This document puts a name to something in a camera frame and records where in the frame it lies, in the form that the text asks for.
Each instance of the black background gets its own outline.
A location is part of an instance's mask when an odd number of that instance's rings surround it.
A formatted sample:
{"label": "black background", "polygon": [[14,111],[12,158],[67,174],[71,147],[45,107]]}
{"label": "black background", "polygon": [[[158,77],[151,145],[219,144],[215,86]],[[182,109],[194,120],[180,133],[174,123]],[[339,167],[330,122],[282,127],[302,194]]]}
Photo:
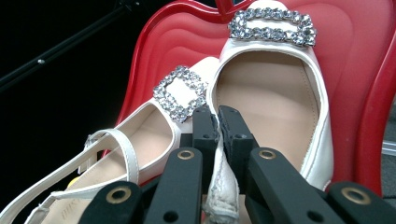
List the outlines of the black background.
{"label": "black background", "polygon": [[[136,39],[149,17],[170,1],[134,2],[132,12],[0,92],[1,210],[77,155],[89,133],[114,127]],[[110,0],[0,1],[0,78],[118,6]],[[15,223],[75,175],[37,197]]]}

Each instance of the crystal embellishment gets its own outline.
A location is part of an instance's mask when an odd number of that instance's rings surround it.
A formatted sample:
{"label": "crystal embellishment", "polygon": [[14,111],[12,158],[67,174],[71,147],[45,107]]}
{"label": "crystal embellishment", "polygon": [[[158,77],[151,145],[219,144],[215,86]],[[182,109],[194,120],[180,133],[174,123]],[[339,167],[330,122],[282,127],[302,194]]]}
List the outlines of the crystal embellishment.
{"label": "crystal embellishment", "polygon": [[[181,79],[187,87],[193,90],[196,98],[191,99],[188,106],[180,105],[175,97],[170,94],[166,87],[171,84],[175,78]],[[160,104],[171,119],[183,123],[187,118],[192,115],[195,108],[206,104],[206,89],[207,83],[201,80],[201,77],[189,70],[186,66],[178,66],[174,71],[165,76],[160,84],[153,90],[154,99]]]}
{"label": "crystal embellishment", "polygon": [[[248,21],[252,20],[288,21],[296,25],[297,31],[285,31],[270,27],[248,28]],[[289,42],[299,47],[314,47],[317,36],[317,30],[309,15],[300,14],[298,11],[269,7],[237,11],[228,24],[228,28],[230,29],[230,38]]]}

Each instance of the white flat shoe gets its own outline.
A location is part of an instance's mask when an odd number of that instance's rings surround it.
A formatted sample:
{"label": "white flat shoe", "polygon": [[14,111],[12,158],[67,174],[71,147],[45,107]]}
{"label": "white flat shoe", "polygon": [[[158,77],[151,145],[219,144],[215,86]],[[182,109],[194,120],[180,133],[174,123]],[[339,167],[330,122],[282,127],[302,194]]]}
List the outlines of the white flat shoe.
{"label": "white flat shoe", "polygon": [[[91,199],[105,185],[126,180],[144,183],[160,175],[180,135],[192,132],[191,114],[205,104],[207,82],[219,64],[213,57],[192,68],[178,67],[154,89],[154,97],[139,106],[115,129],[99,131],[74,159],[46,176],[13,200],[1,213],[0,223],[11,223],[25,205],[78,167],[83,174],[65,191],[51,195],[26,223],[78,223]],[[97,152],[112,150],[96,161]]]}
{"label": "white flat shoe", "polygon": [[[332,135],[311,19],[280,2],[259,0],[235,13],[229,29],[209,82],[212,113],[219,105],[237,109],[261,147],[280,151],[309,184],[325,189],[332,179]],[[232,185],[221,172],[212,177],[205,204],[212,222],[232,223],[227,214],[238,210]]]}

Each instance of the red plastic chair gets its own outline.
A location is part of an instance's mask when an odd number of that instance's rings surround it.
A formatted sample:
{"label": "red plastic chair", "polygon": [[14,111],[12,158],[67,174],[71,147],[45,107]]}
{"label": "red plastic chair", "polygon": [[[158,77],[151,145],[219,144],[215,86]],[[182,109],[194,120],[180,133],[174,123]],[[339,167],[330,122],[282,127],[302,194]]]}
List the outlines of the red plastic chair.
{"label": "red plastic chair", "polygon": [[[155,13],[134,50],[130,81],[118,122],[151,98],[152,88],[179,64],[219,57],[234,5],[218,8],[179,0]],[[381,149],[396,92],[396,0],[281,0],[311,16],[318,29],[314,51],[330,100],[334,181],[381,191]]]}

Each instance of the beige insole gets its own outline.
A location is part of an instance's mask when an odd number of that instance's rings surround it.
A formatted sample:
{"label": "beige insole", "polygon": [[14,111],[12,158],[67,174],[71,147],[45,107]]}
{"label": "beige insole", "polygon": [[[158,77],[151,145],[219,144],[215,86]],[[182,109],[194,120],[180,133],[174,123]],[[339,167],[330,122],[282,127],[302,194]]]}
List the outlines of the beige insole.
{"label": "beige insole", "polygon": [[301,60],[251,51],[221,70],[214,106],[240,111],[260,147],[282,152],[300,171],[318,122],[318,106]]}
{"label": "beige insole", "polygon": [[[131,119],[129,123],[124,124],[122,127],[122,129],[128,130],[129,134],[127,133],[127,135],[134,147],[139,167],[143,167],[150,161],[161,156],[172,141],[172,133],[169,124],[161,112],[156,110],[153,105],[149,105],[144,110],[146,111],[141,112],[142,115],[139,114],[136,120]],[[99,160],[99,162],[91,167],[89,171],[85,172],[78,181],[68,189],[79,189],[85,186],[99,184],[124,175],[125,173],[125,161],[122,151],[117,148]],[[78,223],[90,201],[91,200],[81,199],[64,199],[56,201],[50,207],[49,214],[43,223]]]}

